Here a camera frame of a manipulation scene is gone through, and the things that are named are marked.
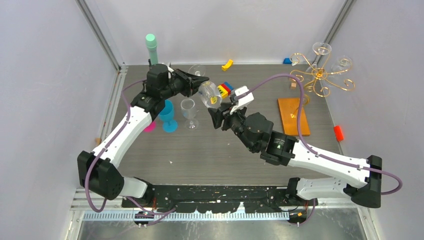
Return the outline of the clear wine glass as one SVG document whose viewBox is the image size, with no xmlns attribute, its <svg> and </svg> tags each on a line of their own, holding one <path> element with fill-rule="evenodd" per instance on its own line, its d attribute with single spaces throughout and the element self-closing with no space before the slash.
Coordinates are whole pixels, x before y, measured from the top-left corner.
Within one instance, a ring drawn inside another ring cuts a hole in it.
<svg viewBox="0 0 424 240">
<path fill-rule="evenodd" d="M 353 61 L 349 56 L 343 55 L 336 59 L 336 62 L 331 66 L 331 72 L 335 74 L 347 73 L 353 66 Z"/>
<path fill-rule="evenodd" d="M 192 65 L 189 70 L 189 74 L 204 77 L 206 74 L 206 67 L 204 65 L 195 64 Z M 203 82 L 199 89 L 198 94 L 201 101 L 207 108 L 217 109 L 221 106 L 222 97 L 215 83 L 210 80 Z"/>
<path fill-rule="evenodd" d="M 198 110 L 195 101 L 192 98 L 183 99 L 180 103 L 180 108 L 183 117 L 186 119 L 185 126 L 190 130 L 197 129 L 199 121 L 196 119 Z"/>
<path fill-rule="evenodd" d="M 316 55 L 314 63 L 317 64 L 323 56 L 327 56 L 332 52 L 332 47 L 326 42 L 315 42 L 312 45 L 312 50 Z"/>
</svg>

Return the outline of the clear wine glass top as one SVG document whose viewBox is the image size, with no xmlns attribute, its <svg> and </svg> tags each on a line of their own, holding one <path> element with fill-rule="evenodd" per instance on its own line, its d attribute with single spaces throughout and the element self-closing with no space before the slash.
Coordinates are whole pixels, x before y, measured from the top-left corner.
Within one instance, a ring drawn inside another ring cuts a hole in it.
<svg viewBox="0 0 424 240">
<path fill-rule="evenodd" d="M 332 52 L 332 47 L 326 42 L 315 42 L 312 45 L 312 50 L 316 55 L 314 63 L 317 64 L 323 56 L 327 56 Z"/>
</svg>

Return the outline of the blue plastic wine glass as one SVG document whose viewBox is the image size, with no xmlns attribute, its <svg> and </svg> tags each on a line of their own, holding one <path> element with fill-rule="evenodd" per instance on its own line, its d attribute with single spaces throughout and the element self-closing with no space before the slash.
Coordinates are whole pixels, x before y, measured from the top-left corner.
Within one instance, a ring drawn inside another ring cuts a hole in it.
<svg viewBox="0 0 424 240">
<path fill-rule="evenodd" d="M 178 128 L 178 123 L 174 119 L 175 111 L 173 103 L 170 100 L 165 100 L 165 105 L 158 117 L 162 121 L 162 129 L 166 133 L 173 133 Z"/>
</svg>

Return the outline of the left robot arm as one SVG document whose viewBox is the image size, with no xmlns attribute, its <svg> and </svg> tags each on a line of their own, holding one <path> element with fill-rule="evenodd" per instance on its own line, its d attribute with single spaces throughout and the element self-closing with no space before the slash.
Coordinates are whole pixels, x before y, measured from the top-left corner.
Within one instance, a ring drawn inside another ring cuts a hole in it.
<svg viewBox="0 0 424 240">
<path fill-rule="evenodd" d="M 148 182 L 123 176 L 119 165 L 137 137 L 165 108 L 166 100 L 178 94 L 191 97 L 206 81 L 209 81 L 207 76 L 165 64 L 150 66 L 146 78 L 140 81 L 144 89 L 131 102 L 122 98 L 127 112 L 115 129 L 93 150 L 83 150 L 77 157 L 79 180 L 86 198 L 90 199 L 91 193 L 106 200 L 133 197 L 141 207 L 148 207 L 154 199 Z"/>
</svg>

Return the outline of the pink plastic wine glass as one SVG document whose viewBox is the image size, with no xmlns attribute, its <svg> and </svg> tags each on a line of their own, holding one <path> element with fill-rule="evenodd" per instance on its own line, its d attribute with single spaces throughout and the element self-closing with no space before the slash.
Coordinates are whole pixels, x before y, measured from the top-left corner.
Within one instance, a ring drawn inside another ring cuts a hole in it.
<svg viewBox="0 0 424 240">
<path fill-rule="evenodd" d="M 155 130 L 156 126 L 157 126 L 156 122 L 153 121 L 143 130 L 143 132 L 146 132 L 146 133 L 153 132 Z"/>
</svg>

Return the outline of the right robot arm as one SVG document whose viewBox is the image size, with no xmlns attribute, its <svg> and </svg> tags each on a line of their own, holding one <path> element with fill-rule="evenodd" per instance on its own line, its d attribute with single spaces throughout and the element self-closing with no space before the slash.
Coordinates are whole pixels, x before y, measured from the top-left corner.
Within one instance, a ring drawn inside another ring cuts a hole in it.
<svg viewBox="0 0 424 240">
<path fill-rule="evenodd" d="M 215 129 L 231 130 L 249 152 L 259 153 L 266 163 L 309 169 L 327 176 L 290 178 L 285 198 L 291 205 L 317 198 L 348 198 L 362 207 L 381 207 L 381 157 L 354 158 L 306 147 L 298 138 L 275 131 L 273 122 L 258 112 L 246 116 L 244 109 L 234 113 L 230 110 L 229 103 L 208 108 Z"/>
</svg>

